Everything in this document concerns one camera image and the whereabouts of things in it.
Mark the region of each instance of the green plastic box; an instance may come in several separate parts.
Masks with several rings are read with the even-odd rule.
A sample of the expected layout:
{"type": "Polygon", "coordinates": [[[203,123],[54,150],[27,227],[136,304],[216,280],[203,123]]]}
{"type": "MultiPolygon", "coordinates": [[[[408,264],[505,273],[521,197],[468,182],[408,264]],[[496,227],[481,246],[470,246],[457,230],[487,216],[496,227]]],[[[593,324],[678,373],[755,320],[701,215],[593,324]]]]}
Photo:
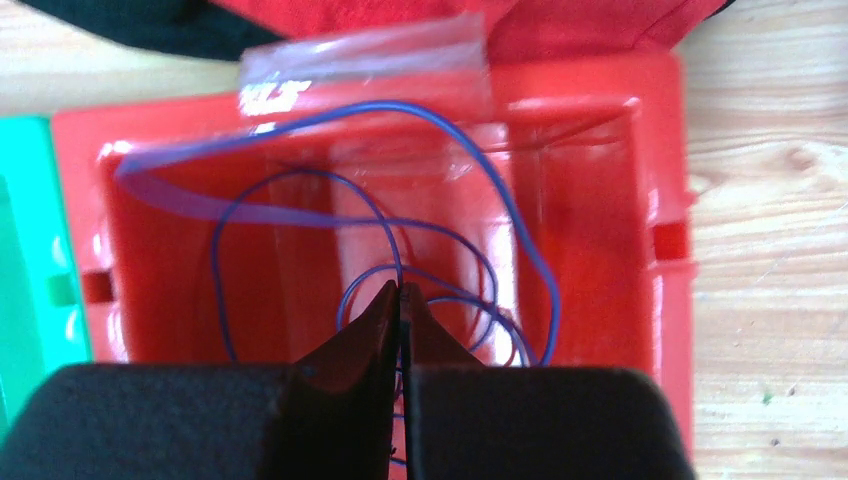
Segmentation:
{"type": "Polygon", "coordinates": [[[91,359],[49,124],[0,119],[0,443],[30,394],[91,359]]]}

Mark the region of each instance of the thin wire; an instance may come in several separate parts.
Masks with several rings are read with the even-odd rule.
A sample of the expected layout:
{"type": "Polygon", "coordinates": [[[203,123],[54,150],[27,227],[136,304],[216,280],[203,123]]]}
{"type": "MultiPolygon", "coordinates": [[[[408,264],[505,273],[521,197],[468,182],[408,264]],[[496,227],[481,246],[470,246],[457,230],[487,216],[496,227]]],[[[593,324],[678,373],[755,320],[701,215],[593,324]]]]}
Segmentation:
{"type": "MultiPolygon", "coordinates": [[[[491,308],[490,305],[486,304],[486,302],[480,300],[479,298],[466,297],[466,296],[445,295],[445,296],[435,297],[435,298],[431,298],[431,299],[427,300],[428,305],[435,305],[435,304],[444,303],[444,302],[465,303],[465,304],[471,305],[472,307],[477,307],[477,308],[484,310],[484,311],[489,311],[488,309],[491,308]]],[[[500,313],[498,313],[496,316],[493,315],[492,318],[493,318],[493,320],[494,320],[494,318],[497,318],[497,320],[494,320],[492,323],[497,322],[497,323],[501,324],[501,326],[504,327],[504,329],[508,333],[510,333],[510,336],[512,336],[512,338],[513,338],[513,342],[516,344],[516,348],[519,349],[520,353],[524,354],[523,360],[522,360],[524,365],[525,366],[537,365],[539,363],[539,361],[536,358],[536,354],[533,352],[533,349],[530,348],[530,343],[527,341],[527,337],[524,336],[524,332],[521,331],[521,328],[514,321],[504,317],[503,315],[500,315],[500,313]]]]}
{"type": "MultiPolygon", "coordinates": [[[[270,183],[272,183],[274,181],[281,180],[281,179],[291,177],[291,176],[295,176],[295,175],[317,175],[317,176],[321,176],[321,177],[324,177],[324,178],[329,178],[331,180],[337,181],[337,182],[347,186],[348,188],[353,190],[353,192],[357,196],[362,198],[362,200],[374,212],[374,215],[377,217],[377,219],[375,220],[377,222],[376,224],[383,227],[384,231],[386,232],[386,236],[389,239],[389,244],[392,247],[392,255],[394,257],[395,264],[390,265],[387,268],[380,267],[381,269],[379,271],[388,270],[388,269],[397,270],[398,271],[398,282],[399,282],[399,284],[401,284],[403,282],[403,277],[402,277],[403,270],[407,269],[409,271],[418,272],[422,276],[429,277],[433,281],[442,285],[443,287],[451,289],[451,291],[457,292],[458,294],[462,294],[462,292],[464,292],[465,294],[473,296],[473,294],[471,294],[470,292],[463,291],[463,290],[460,290],[460,291],[455,290],[456,287],[453,287],[452,285],[447,284],[446,282],[443,282],[443,281],[441,281],[441,280],[439,280],[435,277],[432,277],[432,275],[429,275],[426,272],[423,272],[419,269],[415,269],[414,267],[404,267],[403,265],[401,265],[400,264],[400,252],[399,252],[399,248],[397,246],[397,242],[395,241],[394,235],[391,232],[391,228],[390,228],[391,225],[414,227],[414,228],[420,228],[420,229],[424,229],[424,230],[430,230],[430,231],[445,235],[449,238],[452,238],[452,239],[456,240],[457,242],[459,242],[460,244],[462,244],[464,247],[466,247],[471,252],[472,255],[474,255],[480,261],[480,263],[483,265],[483,268],[485,268],[486,272],[489,274],[489,281],[492,285],[492,303],[495,304],[495,305],[497,304],[498,281],[497,281],[497,274],[495,273],[495,268],[492,265],[492,262],[489,260],[489,258],[486,257],[486,255],[483,254],[483,252],[480,251],[480,249],[478,249],[476,246],[474,246],[474,244],[472,244],[467,238],[463,237],[462,235],[460,235],[459,233],[457,233],[453,230],[450,230],[446,227],[436,225],[436,224],[433,224],[433,223],[430,223],[430,222],[408,219],[408,218],[386,218],[382,214],[382,212],[380,211],[379,207],[377,207],[376,202],[368,195],[367,192],[365,192],[360,186],[358,186],[357,184],[352,182],[350,179],[348,179],[348,178],[346,178],[342,175],[339,175],[337,173],[328,172],[328,171],[324,171],[324,170],[309,169],[309,168],[297,168],[297,169],[287,170],[287,171],[284,171],[284,172],[278,172],[278,173],[275,173],[273,175],[270,175],[270,176],[268,176],[268,177],[266,177],[266,178],[264,178],[264,179],[262,179],[262,180],[260,180],[256,183],[254,183],[253,185],[249,186],[244,191],[242,191],[232,201],[232,203],[227,207],[224,214],[218,220],[218,223],[215,226],[215,230],[214,230],[213,235],[212,235],[212,240],[211,240],[212,246],[211,246],[211,249],[210,249],[210,255],[212,257],[212,279],[213,279],[213,284],[214,284],[214,287],[215,287],[215,298],[216,298],[217,303],[218,303],[218,323],[220,324],[221,334],[223,336],[224,346],[227,350],[227,355],[229,356],[231,361],[237,361],[238,357],[237,357],[237,354],[236,354],[236,351],[235,351],[235,347],[233,346],[232,335],[231,335],[230,329],[229,329],[229,318],[228,318],[229,315],[227,313],[228,310],[227,310],[227,306],[226,306],[226,295],[224,294],[223,278],[222,278],[222,275],[221,275],[221,268],[220,268],[219,249],[220,249],[220,241],[221,241],[221,236],[223,234],[224,227],[227,225],[229,218],[237,211],[237,209],[244,203],[244,201],[250,195],[252,195],[253,193],[257,192],[259,189],[269,185],[270,183]]],[[[356,286],[358,286],[360,283],[362,283],[362,281],[364,281],[365,278],[367,278],[367,276],[364,277],[364,278],[362,278],[360,276],[360,278],[358,278],[357,280],[354,280],[354,284],[352,284],[352,285],[354,285],[353,289],[355,289],[356,286]]],[[[345,296],[342,299],[341,307],[340,307],[340,309],[339,309],[339,311],[337,312],[337,315],[336,315],[336,329],[337,330],[341,330],[341,325],[344,322],[344,319],[343,319],[343,317],[344,317],[344,307],[345,307],[345,305],[347,305],[348,301],[350,300],[349,297],[353,293],[353,289],[351,287],[348,287],[348,290],[345,292],[345,296]]],[[[493,328],[493,324],[490,322],[487,326],[486,332],[483,334],[483,336],[480,338],[480,340],[478,340],[477,344],[472,346],[473,350],[476,350],[477,348],[479,348],[480,344],[482,344],[482,342],[491,333],[492,328],[493,328]]]]}
{"type": "Polygon", "coordinates": [[[403,375],[401,372],[397,372],[398,375],[395,375],[395,402],[403,395],[403,375]]]}
{"type": "MultiPolygon", "coordinates": [[[[342,327],[344,326],[344,312],[347,309],[347,304],[350,302],[350,298],[353,296],[354,292],[359,287],[359,285],[361,285],[362,282],[367,280],[369,277],[371,277],[371,276],[373,276],[373,275],[375,275],[375,274],[377,274],[381,271],[389,270],[389,269],[392,269],[392,268],[393,268],[392,265],[379,265],[379,266],[376,266],[376,267],[372,267],[372,268],[366,270],[364,273],[362,273],[360,276],[358,276],[353,282],[351,282],[350,285],[348,285],[347,289],[344,292],[344,295],[342,295],[342,300],[339,303],[339,308],[336,310],[336,330],[337,331],[340,331],[342,329],[342,327]]],[[[483,310],[484,312],[486,312],[490,315],[490,320],[487,324],[485,332],[483,332],[483,335],[481,335],[480,339],[477,340],[469,348],[469,351],[471,351],[472,353],[477,351],[480,348],[480,346],[483,344],[483,342],[486,340],[486,338],[488,338],[489,334],[491,333],[491,331],[494,327],[494,324],[500,323],[504,327],[504,329],[507,330],[507,332],[516,332],[518,334],[517,335],[518,340],[517,340],[516,343],[521,344],[521,348],[519,348],[519,352],[521,352],[522,349],[523,349],[525,365],[535,365],[537,363],[536,355],[532,352],[532,349],[530,348],[530,345],[527,342],[527,338],[524,337],[523,333],[521,333],[521,329],[514,322],[506,319],[503,315],[501,315],[500,311],[498,310],[498,306],[496,304],[487,303],[487,302],[481,300],[480,298],[478,298],[477,296],[475,296],[473,293],[469,292],[468,290],[465,290],[465,289],[456,287],[454,285],[451,285],[450,283],[436,277],[435,275],[428,273],[424,270],[421,270],[419,268],[412,267],[412,266],[409,266],[409,265],[404,265],[403,269],[405,271],[409,272],[409,273],[414,274],[414,275],[418,275],[418,276],[421,276],[423,278],[426,278],[427,280],[430,280],[431,282],[435,283],[436,285],[439,285],[440,287],[445,288],[445,289],[453,292],[454,294],[456,294],[456,296],[442,296],[442,297],[430,299],[427,302],[428,304],[435,304],[435,303],[442,303],[442,302],[449,302],[449,301],[451,301],[451,302],[462,302],[462,303],[466,303],[466,304],[475,306],[475,307],[483,310]]]]}
{"type": "MultiPolygon", "coordinates": [[[[322,123],[340,120],[354,115],[383,111],[412,115],[426,120],[431,124],[435,125],[436,127],[440,128],[442,131],[453,137],[453,139],[456,140],[469,153],[469,155],[471,155],[471,157],[477,161],[477,163],[479,163],[480,167],[489,176],[490,180],[492,181],[492,185],[494,186],[495,190],[497,190],[499,196],[501,197],[501,201],[503,202],[504,207],[506,208],[507,213],[509,214],[512,220],[516,238],[524,249],[525,254],[530,259],[530,262],[533,264],[534,269],[545,283],[545,286],[547,287],[548,293],[551,297],[551,316],[550,325],[548,327],[548,338],[545,342],[545,350],[539,361],[539,364],[541,365],[550,364],[554,352],[556,350],[560,328],[560,316],[562,314],[562,299],[559,297],[559,288],[557,286],[557,282],[554,278],[553,272],[545,262],[539,249],[536,247],[536,244],[533,241],[532,236],[530,235],[530,230],[524,223],[524,218],[521,216],[521,212],[518,208],[518,205],[512,198],[512,195],[509,192],[509,188],[507,187],[503,179],[500,177],[500,174],[498,173],[497,168],[494,166],[494,164],[489,161],[489,159],[486,157],[480,147],[478,147],[471,140],[471,138],[468,137],[468,135],[466,135],[462,130],[460,130],[456,125],[451,123],[448,119],[431,110],[411,103],[392,100],[356,103],[329,110],[316,115],[312,115],[309,117],[301,118],[278,126],[272,130],[255,133],[248,137],[231,137],[220,140],[213,140],[211,142],[204,142],[201,144],[186,145],[178,148],[169,149],[169,151],[165,153],[148,152],[146,155],[139,155],[137,157],[137,159],[146,159],[146,162],[123,162],[119,166],[118,171],[116,171],[116,176],[120,177],[132,175],[145,169],[157,168],[160,166],[183,162],[195,158],[199,155],[204,155],[212,152],[222,153],[224,151],[237,150],[242,147],[262,142],[266,139],[279,137],[294,132],[296,130],[313,127],[322,123]]],[[[159,194],[166,193],[179,193],[183,194],[182,198],[194,198],[192,197],[192,195],[186,194],[186,192],[177,188],[166,188],[165,190],[160,189],[159,191],[159,194]]],[[[316,216],[314,218],[324,219],[326,217],[316,216]]],[[[351,222],[356,223],[357,221],[355,219],[352,219],[351,222]]]]}
{"type": "MultiPolygon", "coordinates": [[[[395,239],[394,234],[392,233],[391,227],[386,223],[386,217],[383,216],[383,212],[377,207],[377,204],[362,190],[362,187],[351,182],[347,178],[344,178],[340,175],[336,175],[330,172],[325,172],[323,170],[314,170],[310,168],[296,168],[290,171],[282,172],[273,176],[274,179],[285,178],[287,176],[294,175],[315,175],[324,178],[330,178],[335,180],[346,187],[353,190],[357,196],[359,196],[368,207],[374,212],[374,216],[377,217],[377,220],[383,226],[383,230],[386,232],[386,238],[389,241],[389,246],[392,250],[392,258],[395,261],[395,264],[392,268],[397,271],[397,281],[398,285],[403,284],[403,263],[400,259],[400,249],[397,245],[397,240],[395,239]]],[[[224,337],[224,346],[227,349],[227,355],[230,357],[230,360],[233,362],[238,361],[238,355],[236,354],[235,346],[233,345],[232,335],[230,334],[229,328],[229,318],[227,314],[227,304],[226,304],[226,295],[224,295],[224,281],[221,275],[221,266],[219,261],[218,250],[221,243],[221,236],[224,233],[224,227],[227,225],[227,220],[233,214],[233,212],[238,209],[239,205],[244,202],[244,200],[252,195],[254,192],[259,190],[264,186],[263,182],[259,182],[246,190],[244,190],[241,194],[239,194],[234,200],[230,207],[224,212],[221,216],[221,219],[218,221],[218,224],[215,225],[215,230],[212,234],[212,246],[210,249],[210,255],[212,257],[212,279],[215,284],[215,298],[218,301],[218,323],[221,328],[221,335],[224,337]]]]}

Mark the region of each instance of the wooden table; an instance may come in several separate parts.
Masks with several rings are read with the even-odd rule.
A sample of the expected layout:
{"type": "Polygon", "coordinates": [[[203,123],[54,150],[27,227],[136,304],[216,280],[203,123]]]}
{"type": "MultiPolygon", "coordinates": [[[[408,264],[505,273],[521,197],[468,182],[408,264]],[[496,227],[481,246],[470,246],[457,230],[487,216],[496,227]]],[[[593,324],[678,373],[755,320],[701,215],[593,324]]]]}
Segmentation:
{"type": "MultiPolygon", "coordinates": [[[[682,45],[704,478],[848,478],[848,2],[741,0],[682,45]]],[[[0,115],[231,90],[0,0],[0,115]]]]}

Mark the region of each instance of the red fabric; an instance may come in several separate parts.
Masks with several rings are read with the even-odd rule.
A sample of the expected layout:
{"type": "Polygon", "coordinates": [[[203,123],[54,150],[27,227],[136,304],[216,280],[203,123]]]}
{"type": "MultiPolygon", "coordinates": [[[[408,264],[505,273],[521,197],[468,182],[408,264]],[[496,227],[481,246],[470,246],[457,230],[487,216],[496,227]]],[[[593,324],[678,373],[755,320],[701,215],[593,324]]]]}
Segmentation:
{"type": "Polygon", "coordinates": [[[213,0],[298,39],[483,12],[492,63],[669,49],[723,0],[213,0]]]}

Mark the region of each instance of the transparent plastic bag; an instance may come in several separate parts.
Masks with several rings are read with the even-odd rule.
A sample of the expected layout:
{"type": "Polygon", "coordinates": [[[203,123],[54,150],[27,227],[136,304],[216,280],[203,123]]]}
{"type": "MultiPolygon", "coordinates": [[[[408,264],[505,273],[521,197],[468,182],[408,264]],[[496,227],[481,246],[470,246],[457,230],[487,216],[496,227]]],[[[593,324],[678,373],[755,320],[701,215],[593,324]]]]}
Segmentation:
{"type": "Polygon", "coordinates": [[[479,14],[249,49],[241,85],[239,108],[248,117],[385,99],[459,120],[491,112],[479,14]]]}

